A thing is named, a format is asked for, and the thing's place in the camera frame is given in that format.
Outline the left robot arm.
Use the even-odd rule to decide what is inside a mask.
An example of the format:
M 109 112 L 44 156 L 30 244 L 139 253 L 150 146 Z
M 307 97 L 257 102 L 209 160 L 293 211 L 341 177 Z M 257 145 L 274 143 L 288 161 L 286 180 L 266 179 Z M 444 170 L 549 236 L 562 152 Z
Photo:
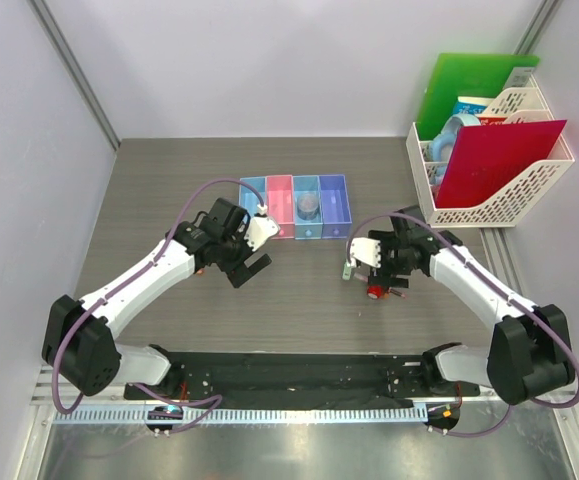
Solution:
M 50 308 L 41 356 L 56 377 L 82 396 L 112 383 L 143 384 L 159 398 L 179 395 L 184 374 L 165 349 L 120 345 L 119 335 L 147 306 L 176 284 L 211 265 L 241 287 L 271 259 L 247 260 L 278 235 L 280 227 L 259 207 L 255 215 L 224 198 L 198 224 L 183 221 L 137 264 L 98 290 L 74 299 L 64 295 Z

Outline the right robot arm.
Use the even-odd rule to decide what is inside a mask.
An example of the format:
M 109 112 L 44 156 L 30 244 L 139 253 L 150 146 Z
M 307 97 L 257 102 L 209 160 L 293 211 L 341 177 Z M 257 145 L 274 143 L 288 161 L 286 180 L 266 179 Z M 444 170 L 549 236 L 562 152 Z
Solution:
M 573 354 L 565 313 L 540 306 L 508 287 L 484 268 L 452 232 L 434 230 L 419 207 L 390 213 L 388 231 L 371 230 L 350 238 L 347 264 L 369 268 L 368 294 L 408 285 L 414 271 L 448 288 L 487 328 L 490 344 L 471 349 L 460 342 L 423 354 L 420 380 L 441 395 L 456 382 L 484 386 L 507 404 L 541 403 L 567 385 L 577 386 L 563 407 L 579 402 L 579 361 Z

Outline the light blue drawer box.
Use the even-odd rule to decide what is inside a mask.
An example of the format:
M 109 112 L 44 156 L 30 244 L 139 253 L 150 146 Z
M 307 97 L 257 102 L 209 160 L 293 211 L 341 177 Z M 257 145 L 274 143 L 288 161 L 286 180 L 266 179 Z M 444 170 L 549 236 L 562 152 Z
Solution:
M 240 181 L 253 187 L 263 198 L 264 203 L 267 203 L 267 181 L 265 176 L 242 177 Z M 248 211 L 251 217 L 258 213 L 258 196 L 245 186 L 239 187 L 239 204 Z

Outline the clear paper clip jar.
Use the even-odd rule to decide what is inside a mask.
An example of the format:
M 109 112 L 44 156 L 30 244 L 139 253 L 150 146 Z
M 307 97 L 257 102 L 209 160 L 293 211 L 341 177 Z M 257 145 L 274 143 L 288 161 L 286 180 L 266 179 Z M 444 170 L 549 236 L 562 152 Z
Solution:
M 304 221 L 315 220 L 320 213 L 320 200 L 316 192 L 302 192 L 296 199 L 297 216 Z

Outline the pink drawer box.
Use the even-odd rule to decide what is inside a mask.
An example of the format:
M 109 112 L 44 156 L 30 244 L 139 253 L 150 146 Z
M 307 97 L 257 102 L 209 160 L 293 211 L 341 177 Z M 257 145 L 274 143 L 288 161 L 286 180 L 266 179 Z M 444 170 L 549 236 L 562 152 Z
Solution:
M 279 238 L 295 237 L 293 177 L 272 175 L 266 178 L 268 214 L 278 223 Z

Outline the red ink bottle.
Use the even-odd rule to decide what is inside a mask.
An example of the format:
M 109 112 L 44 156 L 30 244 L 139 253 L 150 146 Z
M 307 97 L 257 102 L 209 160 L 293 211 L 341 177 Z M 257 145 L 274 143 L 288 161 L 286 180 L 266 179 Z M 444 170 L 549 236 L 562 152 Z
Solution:
M 387 294 L 387 291 L 379 285 L 368 285 L 366 293 L 369 298 L 378 300 L 383 298 Z

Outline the purple drawer box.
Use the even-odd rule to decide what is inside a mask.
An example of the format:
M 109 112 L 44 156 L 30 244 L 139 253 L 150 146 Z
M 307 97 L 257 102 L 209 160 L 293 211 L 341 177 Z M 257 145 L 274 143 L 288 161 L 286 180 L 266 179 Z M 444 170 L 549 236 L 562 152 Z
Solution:
M 322 239 L 346 238 L 352 226 L 352 217 L 345 176 L 320 175 Z

